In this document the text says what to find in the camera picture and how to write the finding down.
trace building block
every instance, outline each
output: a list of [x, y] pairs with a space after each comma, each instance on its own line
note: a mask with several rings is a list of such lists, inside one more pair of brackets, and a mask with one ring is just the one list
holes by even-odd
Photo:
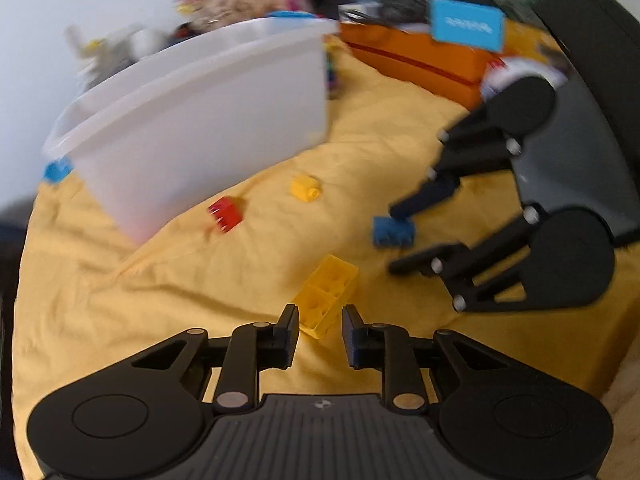
[[291, 181], [291, 194], [303, 202], [315, 200], [320, 193], [320, 181], [312, 176], [299, 174]]
[[410, 220], [373, 217], [373, 244], [376, 247], [413, 247], [415, 225]]
[[293, 298], [300, 313], [300, 330], [322, 339], [340, 317], [356, 289], [358, 267], [328, 254]]
[[216, 219], [222, 232], [231, 231], [242, 221], [242, 213], [229, 196], [223, 196], [211, 204], [207, 210]]

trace yellow toy brick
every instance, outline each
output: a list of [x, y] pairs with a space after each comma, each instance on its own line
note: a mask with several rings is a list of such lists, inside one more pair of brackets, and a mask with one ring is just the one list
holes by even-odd
[[291, 181], [291, 194], [303, 202], [311, 202], [320, 196], [320, 181], [300, 174]]
[[338, 319], [356, 289], [358, 267], [328, 254], [293, 298], [300, 313], [300, 330], [322, 339]]

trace red toy brick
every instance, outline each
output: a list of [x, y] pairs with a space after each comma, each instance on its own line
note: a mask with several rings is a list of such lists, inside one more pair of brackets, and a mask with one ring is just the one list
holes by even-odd
[[208, 208], [223, 232], [231, 231], [242, 221], [242, 214], [229, 196], [216, 200]]

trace plastic bin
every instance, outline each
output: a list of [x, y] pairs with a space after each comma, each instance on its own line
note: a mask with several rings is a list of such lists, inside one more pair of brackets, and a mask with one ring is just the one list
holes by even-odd
[[81, 95], [44, 145], [67, 156], [132, 240], [326, 131], [330, 20], [236, 23], [143, 59]]

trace yellow cloth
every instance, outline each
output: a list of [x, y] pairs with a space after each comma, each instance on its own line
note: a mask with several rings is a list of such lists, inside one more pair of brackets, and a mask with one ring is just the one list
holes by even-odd
[[[638, 257], [618, 255], [597, 305], [544, 314], [461, 316], [438, 279], [388, 276], [399, 251], [372, 246], [372, 217], [415, 189], [438, 154], [436, 132], [464, 110], [345, 52], [336, 64], [344, 89], [330, 104], [328, 142], [223, 193], [246, 206], [227, 234], [207, 213], [212, 199], [136, 248], [74, 174], [40, 187], [15, 307], [15, 433], [27, 480], [42, 476], [26, 423], [43, 396], [189, 327], [226, 336], [240, 324], [275, 321], [327, 253], [360, 268], [353, 301], [366, 321], [426, 337], [452, 328], [594, 394], [606, 388], [638, 325]], [[320, 198], [290, 195], [299, 173], [321, 180]], [[517, 211], [509, 174], [466, 179], [452, 200], [417, 217], [416, 246], [474, 243]], [[301, 334], [292, 369], [262, 373], [261, 385], [370, 392], [380, 377], [348, 368], [336, 324], [320, 341]]]

